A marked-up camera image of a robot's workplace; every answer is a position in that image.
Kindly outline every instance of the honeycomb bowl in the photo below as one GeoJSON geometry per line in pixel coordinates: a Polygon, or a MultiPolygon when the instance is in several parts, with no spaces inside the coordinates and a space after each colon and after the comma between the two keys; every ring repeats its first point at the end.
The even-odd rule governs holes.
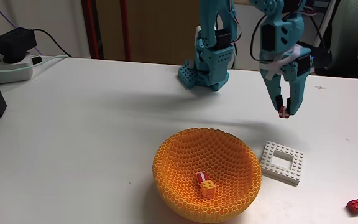
{"type": "Polygon", "coordinates": [[[255,154],[220,130],[192,128],[174,134],[157,150],[153,177],[165,203],[181,216],[219,223],[243,212],[256,198],[262,173],[255,154]],[[204,198],[196,181],[206,171],[216,186],[204,198]]]}

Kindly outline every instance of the power adapter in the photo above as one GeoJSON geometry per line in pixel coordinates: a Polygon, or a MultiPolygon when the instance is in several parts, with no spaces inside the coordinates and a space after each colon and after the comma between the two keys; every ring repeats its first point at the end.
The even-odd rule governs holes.
{"type": "Polygon", "coordinates": [[[4,56],[5,63],[21,62],[25,58],[25,53],[36,46],[34,31],[23,27],[0,36],[0,54],[4,56]]]}

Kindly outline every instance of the table surface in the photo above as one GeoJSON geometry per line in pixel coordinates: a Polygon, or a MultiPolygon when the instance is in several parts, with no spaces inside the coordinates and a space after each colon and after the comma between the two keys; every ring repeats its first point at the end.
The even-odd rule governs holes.
{"type": "MultiPolygon", "coordinates": [[[[259,72],[231,70],[218,92],[185,90],[178,66],[68,58],[0,85],[0,224],[193,223],[159,197],[152,161],[178,131],[209,127],[303,151],[297,187],[262,177],[227,223],[358,223],[358,80],[308,77],[295,116],[280,119],[259,72]]],[[[288,97],[288,84],[283,85],[288,97]]]]}

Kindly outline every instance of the lego baseplate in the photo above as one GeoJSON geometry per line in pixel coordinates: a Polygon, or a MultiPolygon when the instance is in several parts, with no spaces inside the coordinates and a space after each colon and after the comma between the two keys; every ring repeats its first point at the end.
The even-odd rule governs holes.
{"type": "Polygon", "coordinates": [[[260,160],[263,174],[274,176],[295,185],[298,185],[301,179],[302,164],[303,152],[270,141],[267,142],[260,160]],[[291,161],[291,168],[287,169],[272,164],[273,156],[291,161]]]}

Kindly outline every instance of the robotic arm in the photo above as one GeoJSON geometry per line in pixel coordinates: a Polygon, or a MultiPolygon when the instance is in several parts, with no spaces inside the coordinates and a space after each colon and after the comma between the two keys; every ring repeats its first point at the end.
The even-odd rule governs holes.
{"type": "MultiPolygon", "coordinates": [[[[310,49],[296,43],[303,34],[303,19],[298,11],[306,0],[251,0],[250,3],[267,17],[260,26],[260,73],[270,99],[281,118],[294,115],[303,99],[305,81],[313,59],[310,49]],[[290,83],[291,97],[284,106],[281,75],[290,83]]],[[[187,60],[179,69],[179,79],[187,88],[208,86],[218,91],[229,79],[227,66],[233,56],[233,43],[239,23],[232,0],[200,0],[200,26],[196,30],[195,60],[187,60]],[[216,15],[223,28],[214,27],[216,15]]]]}

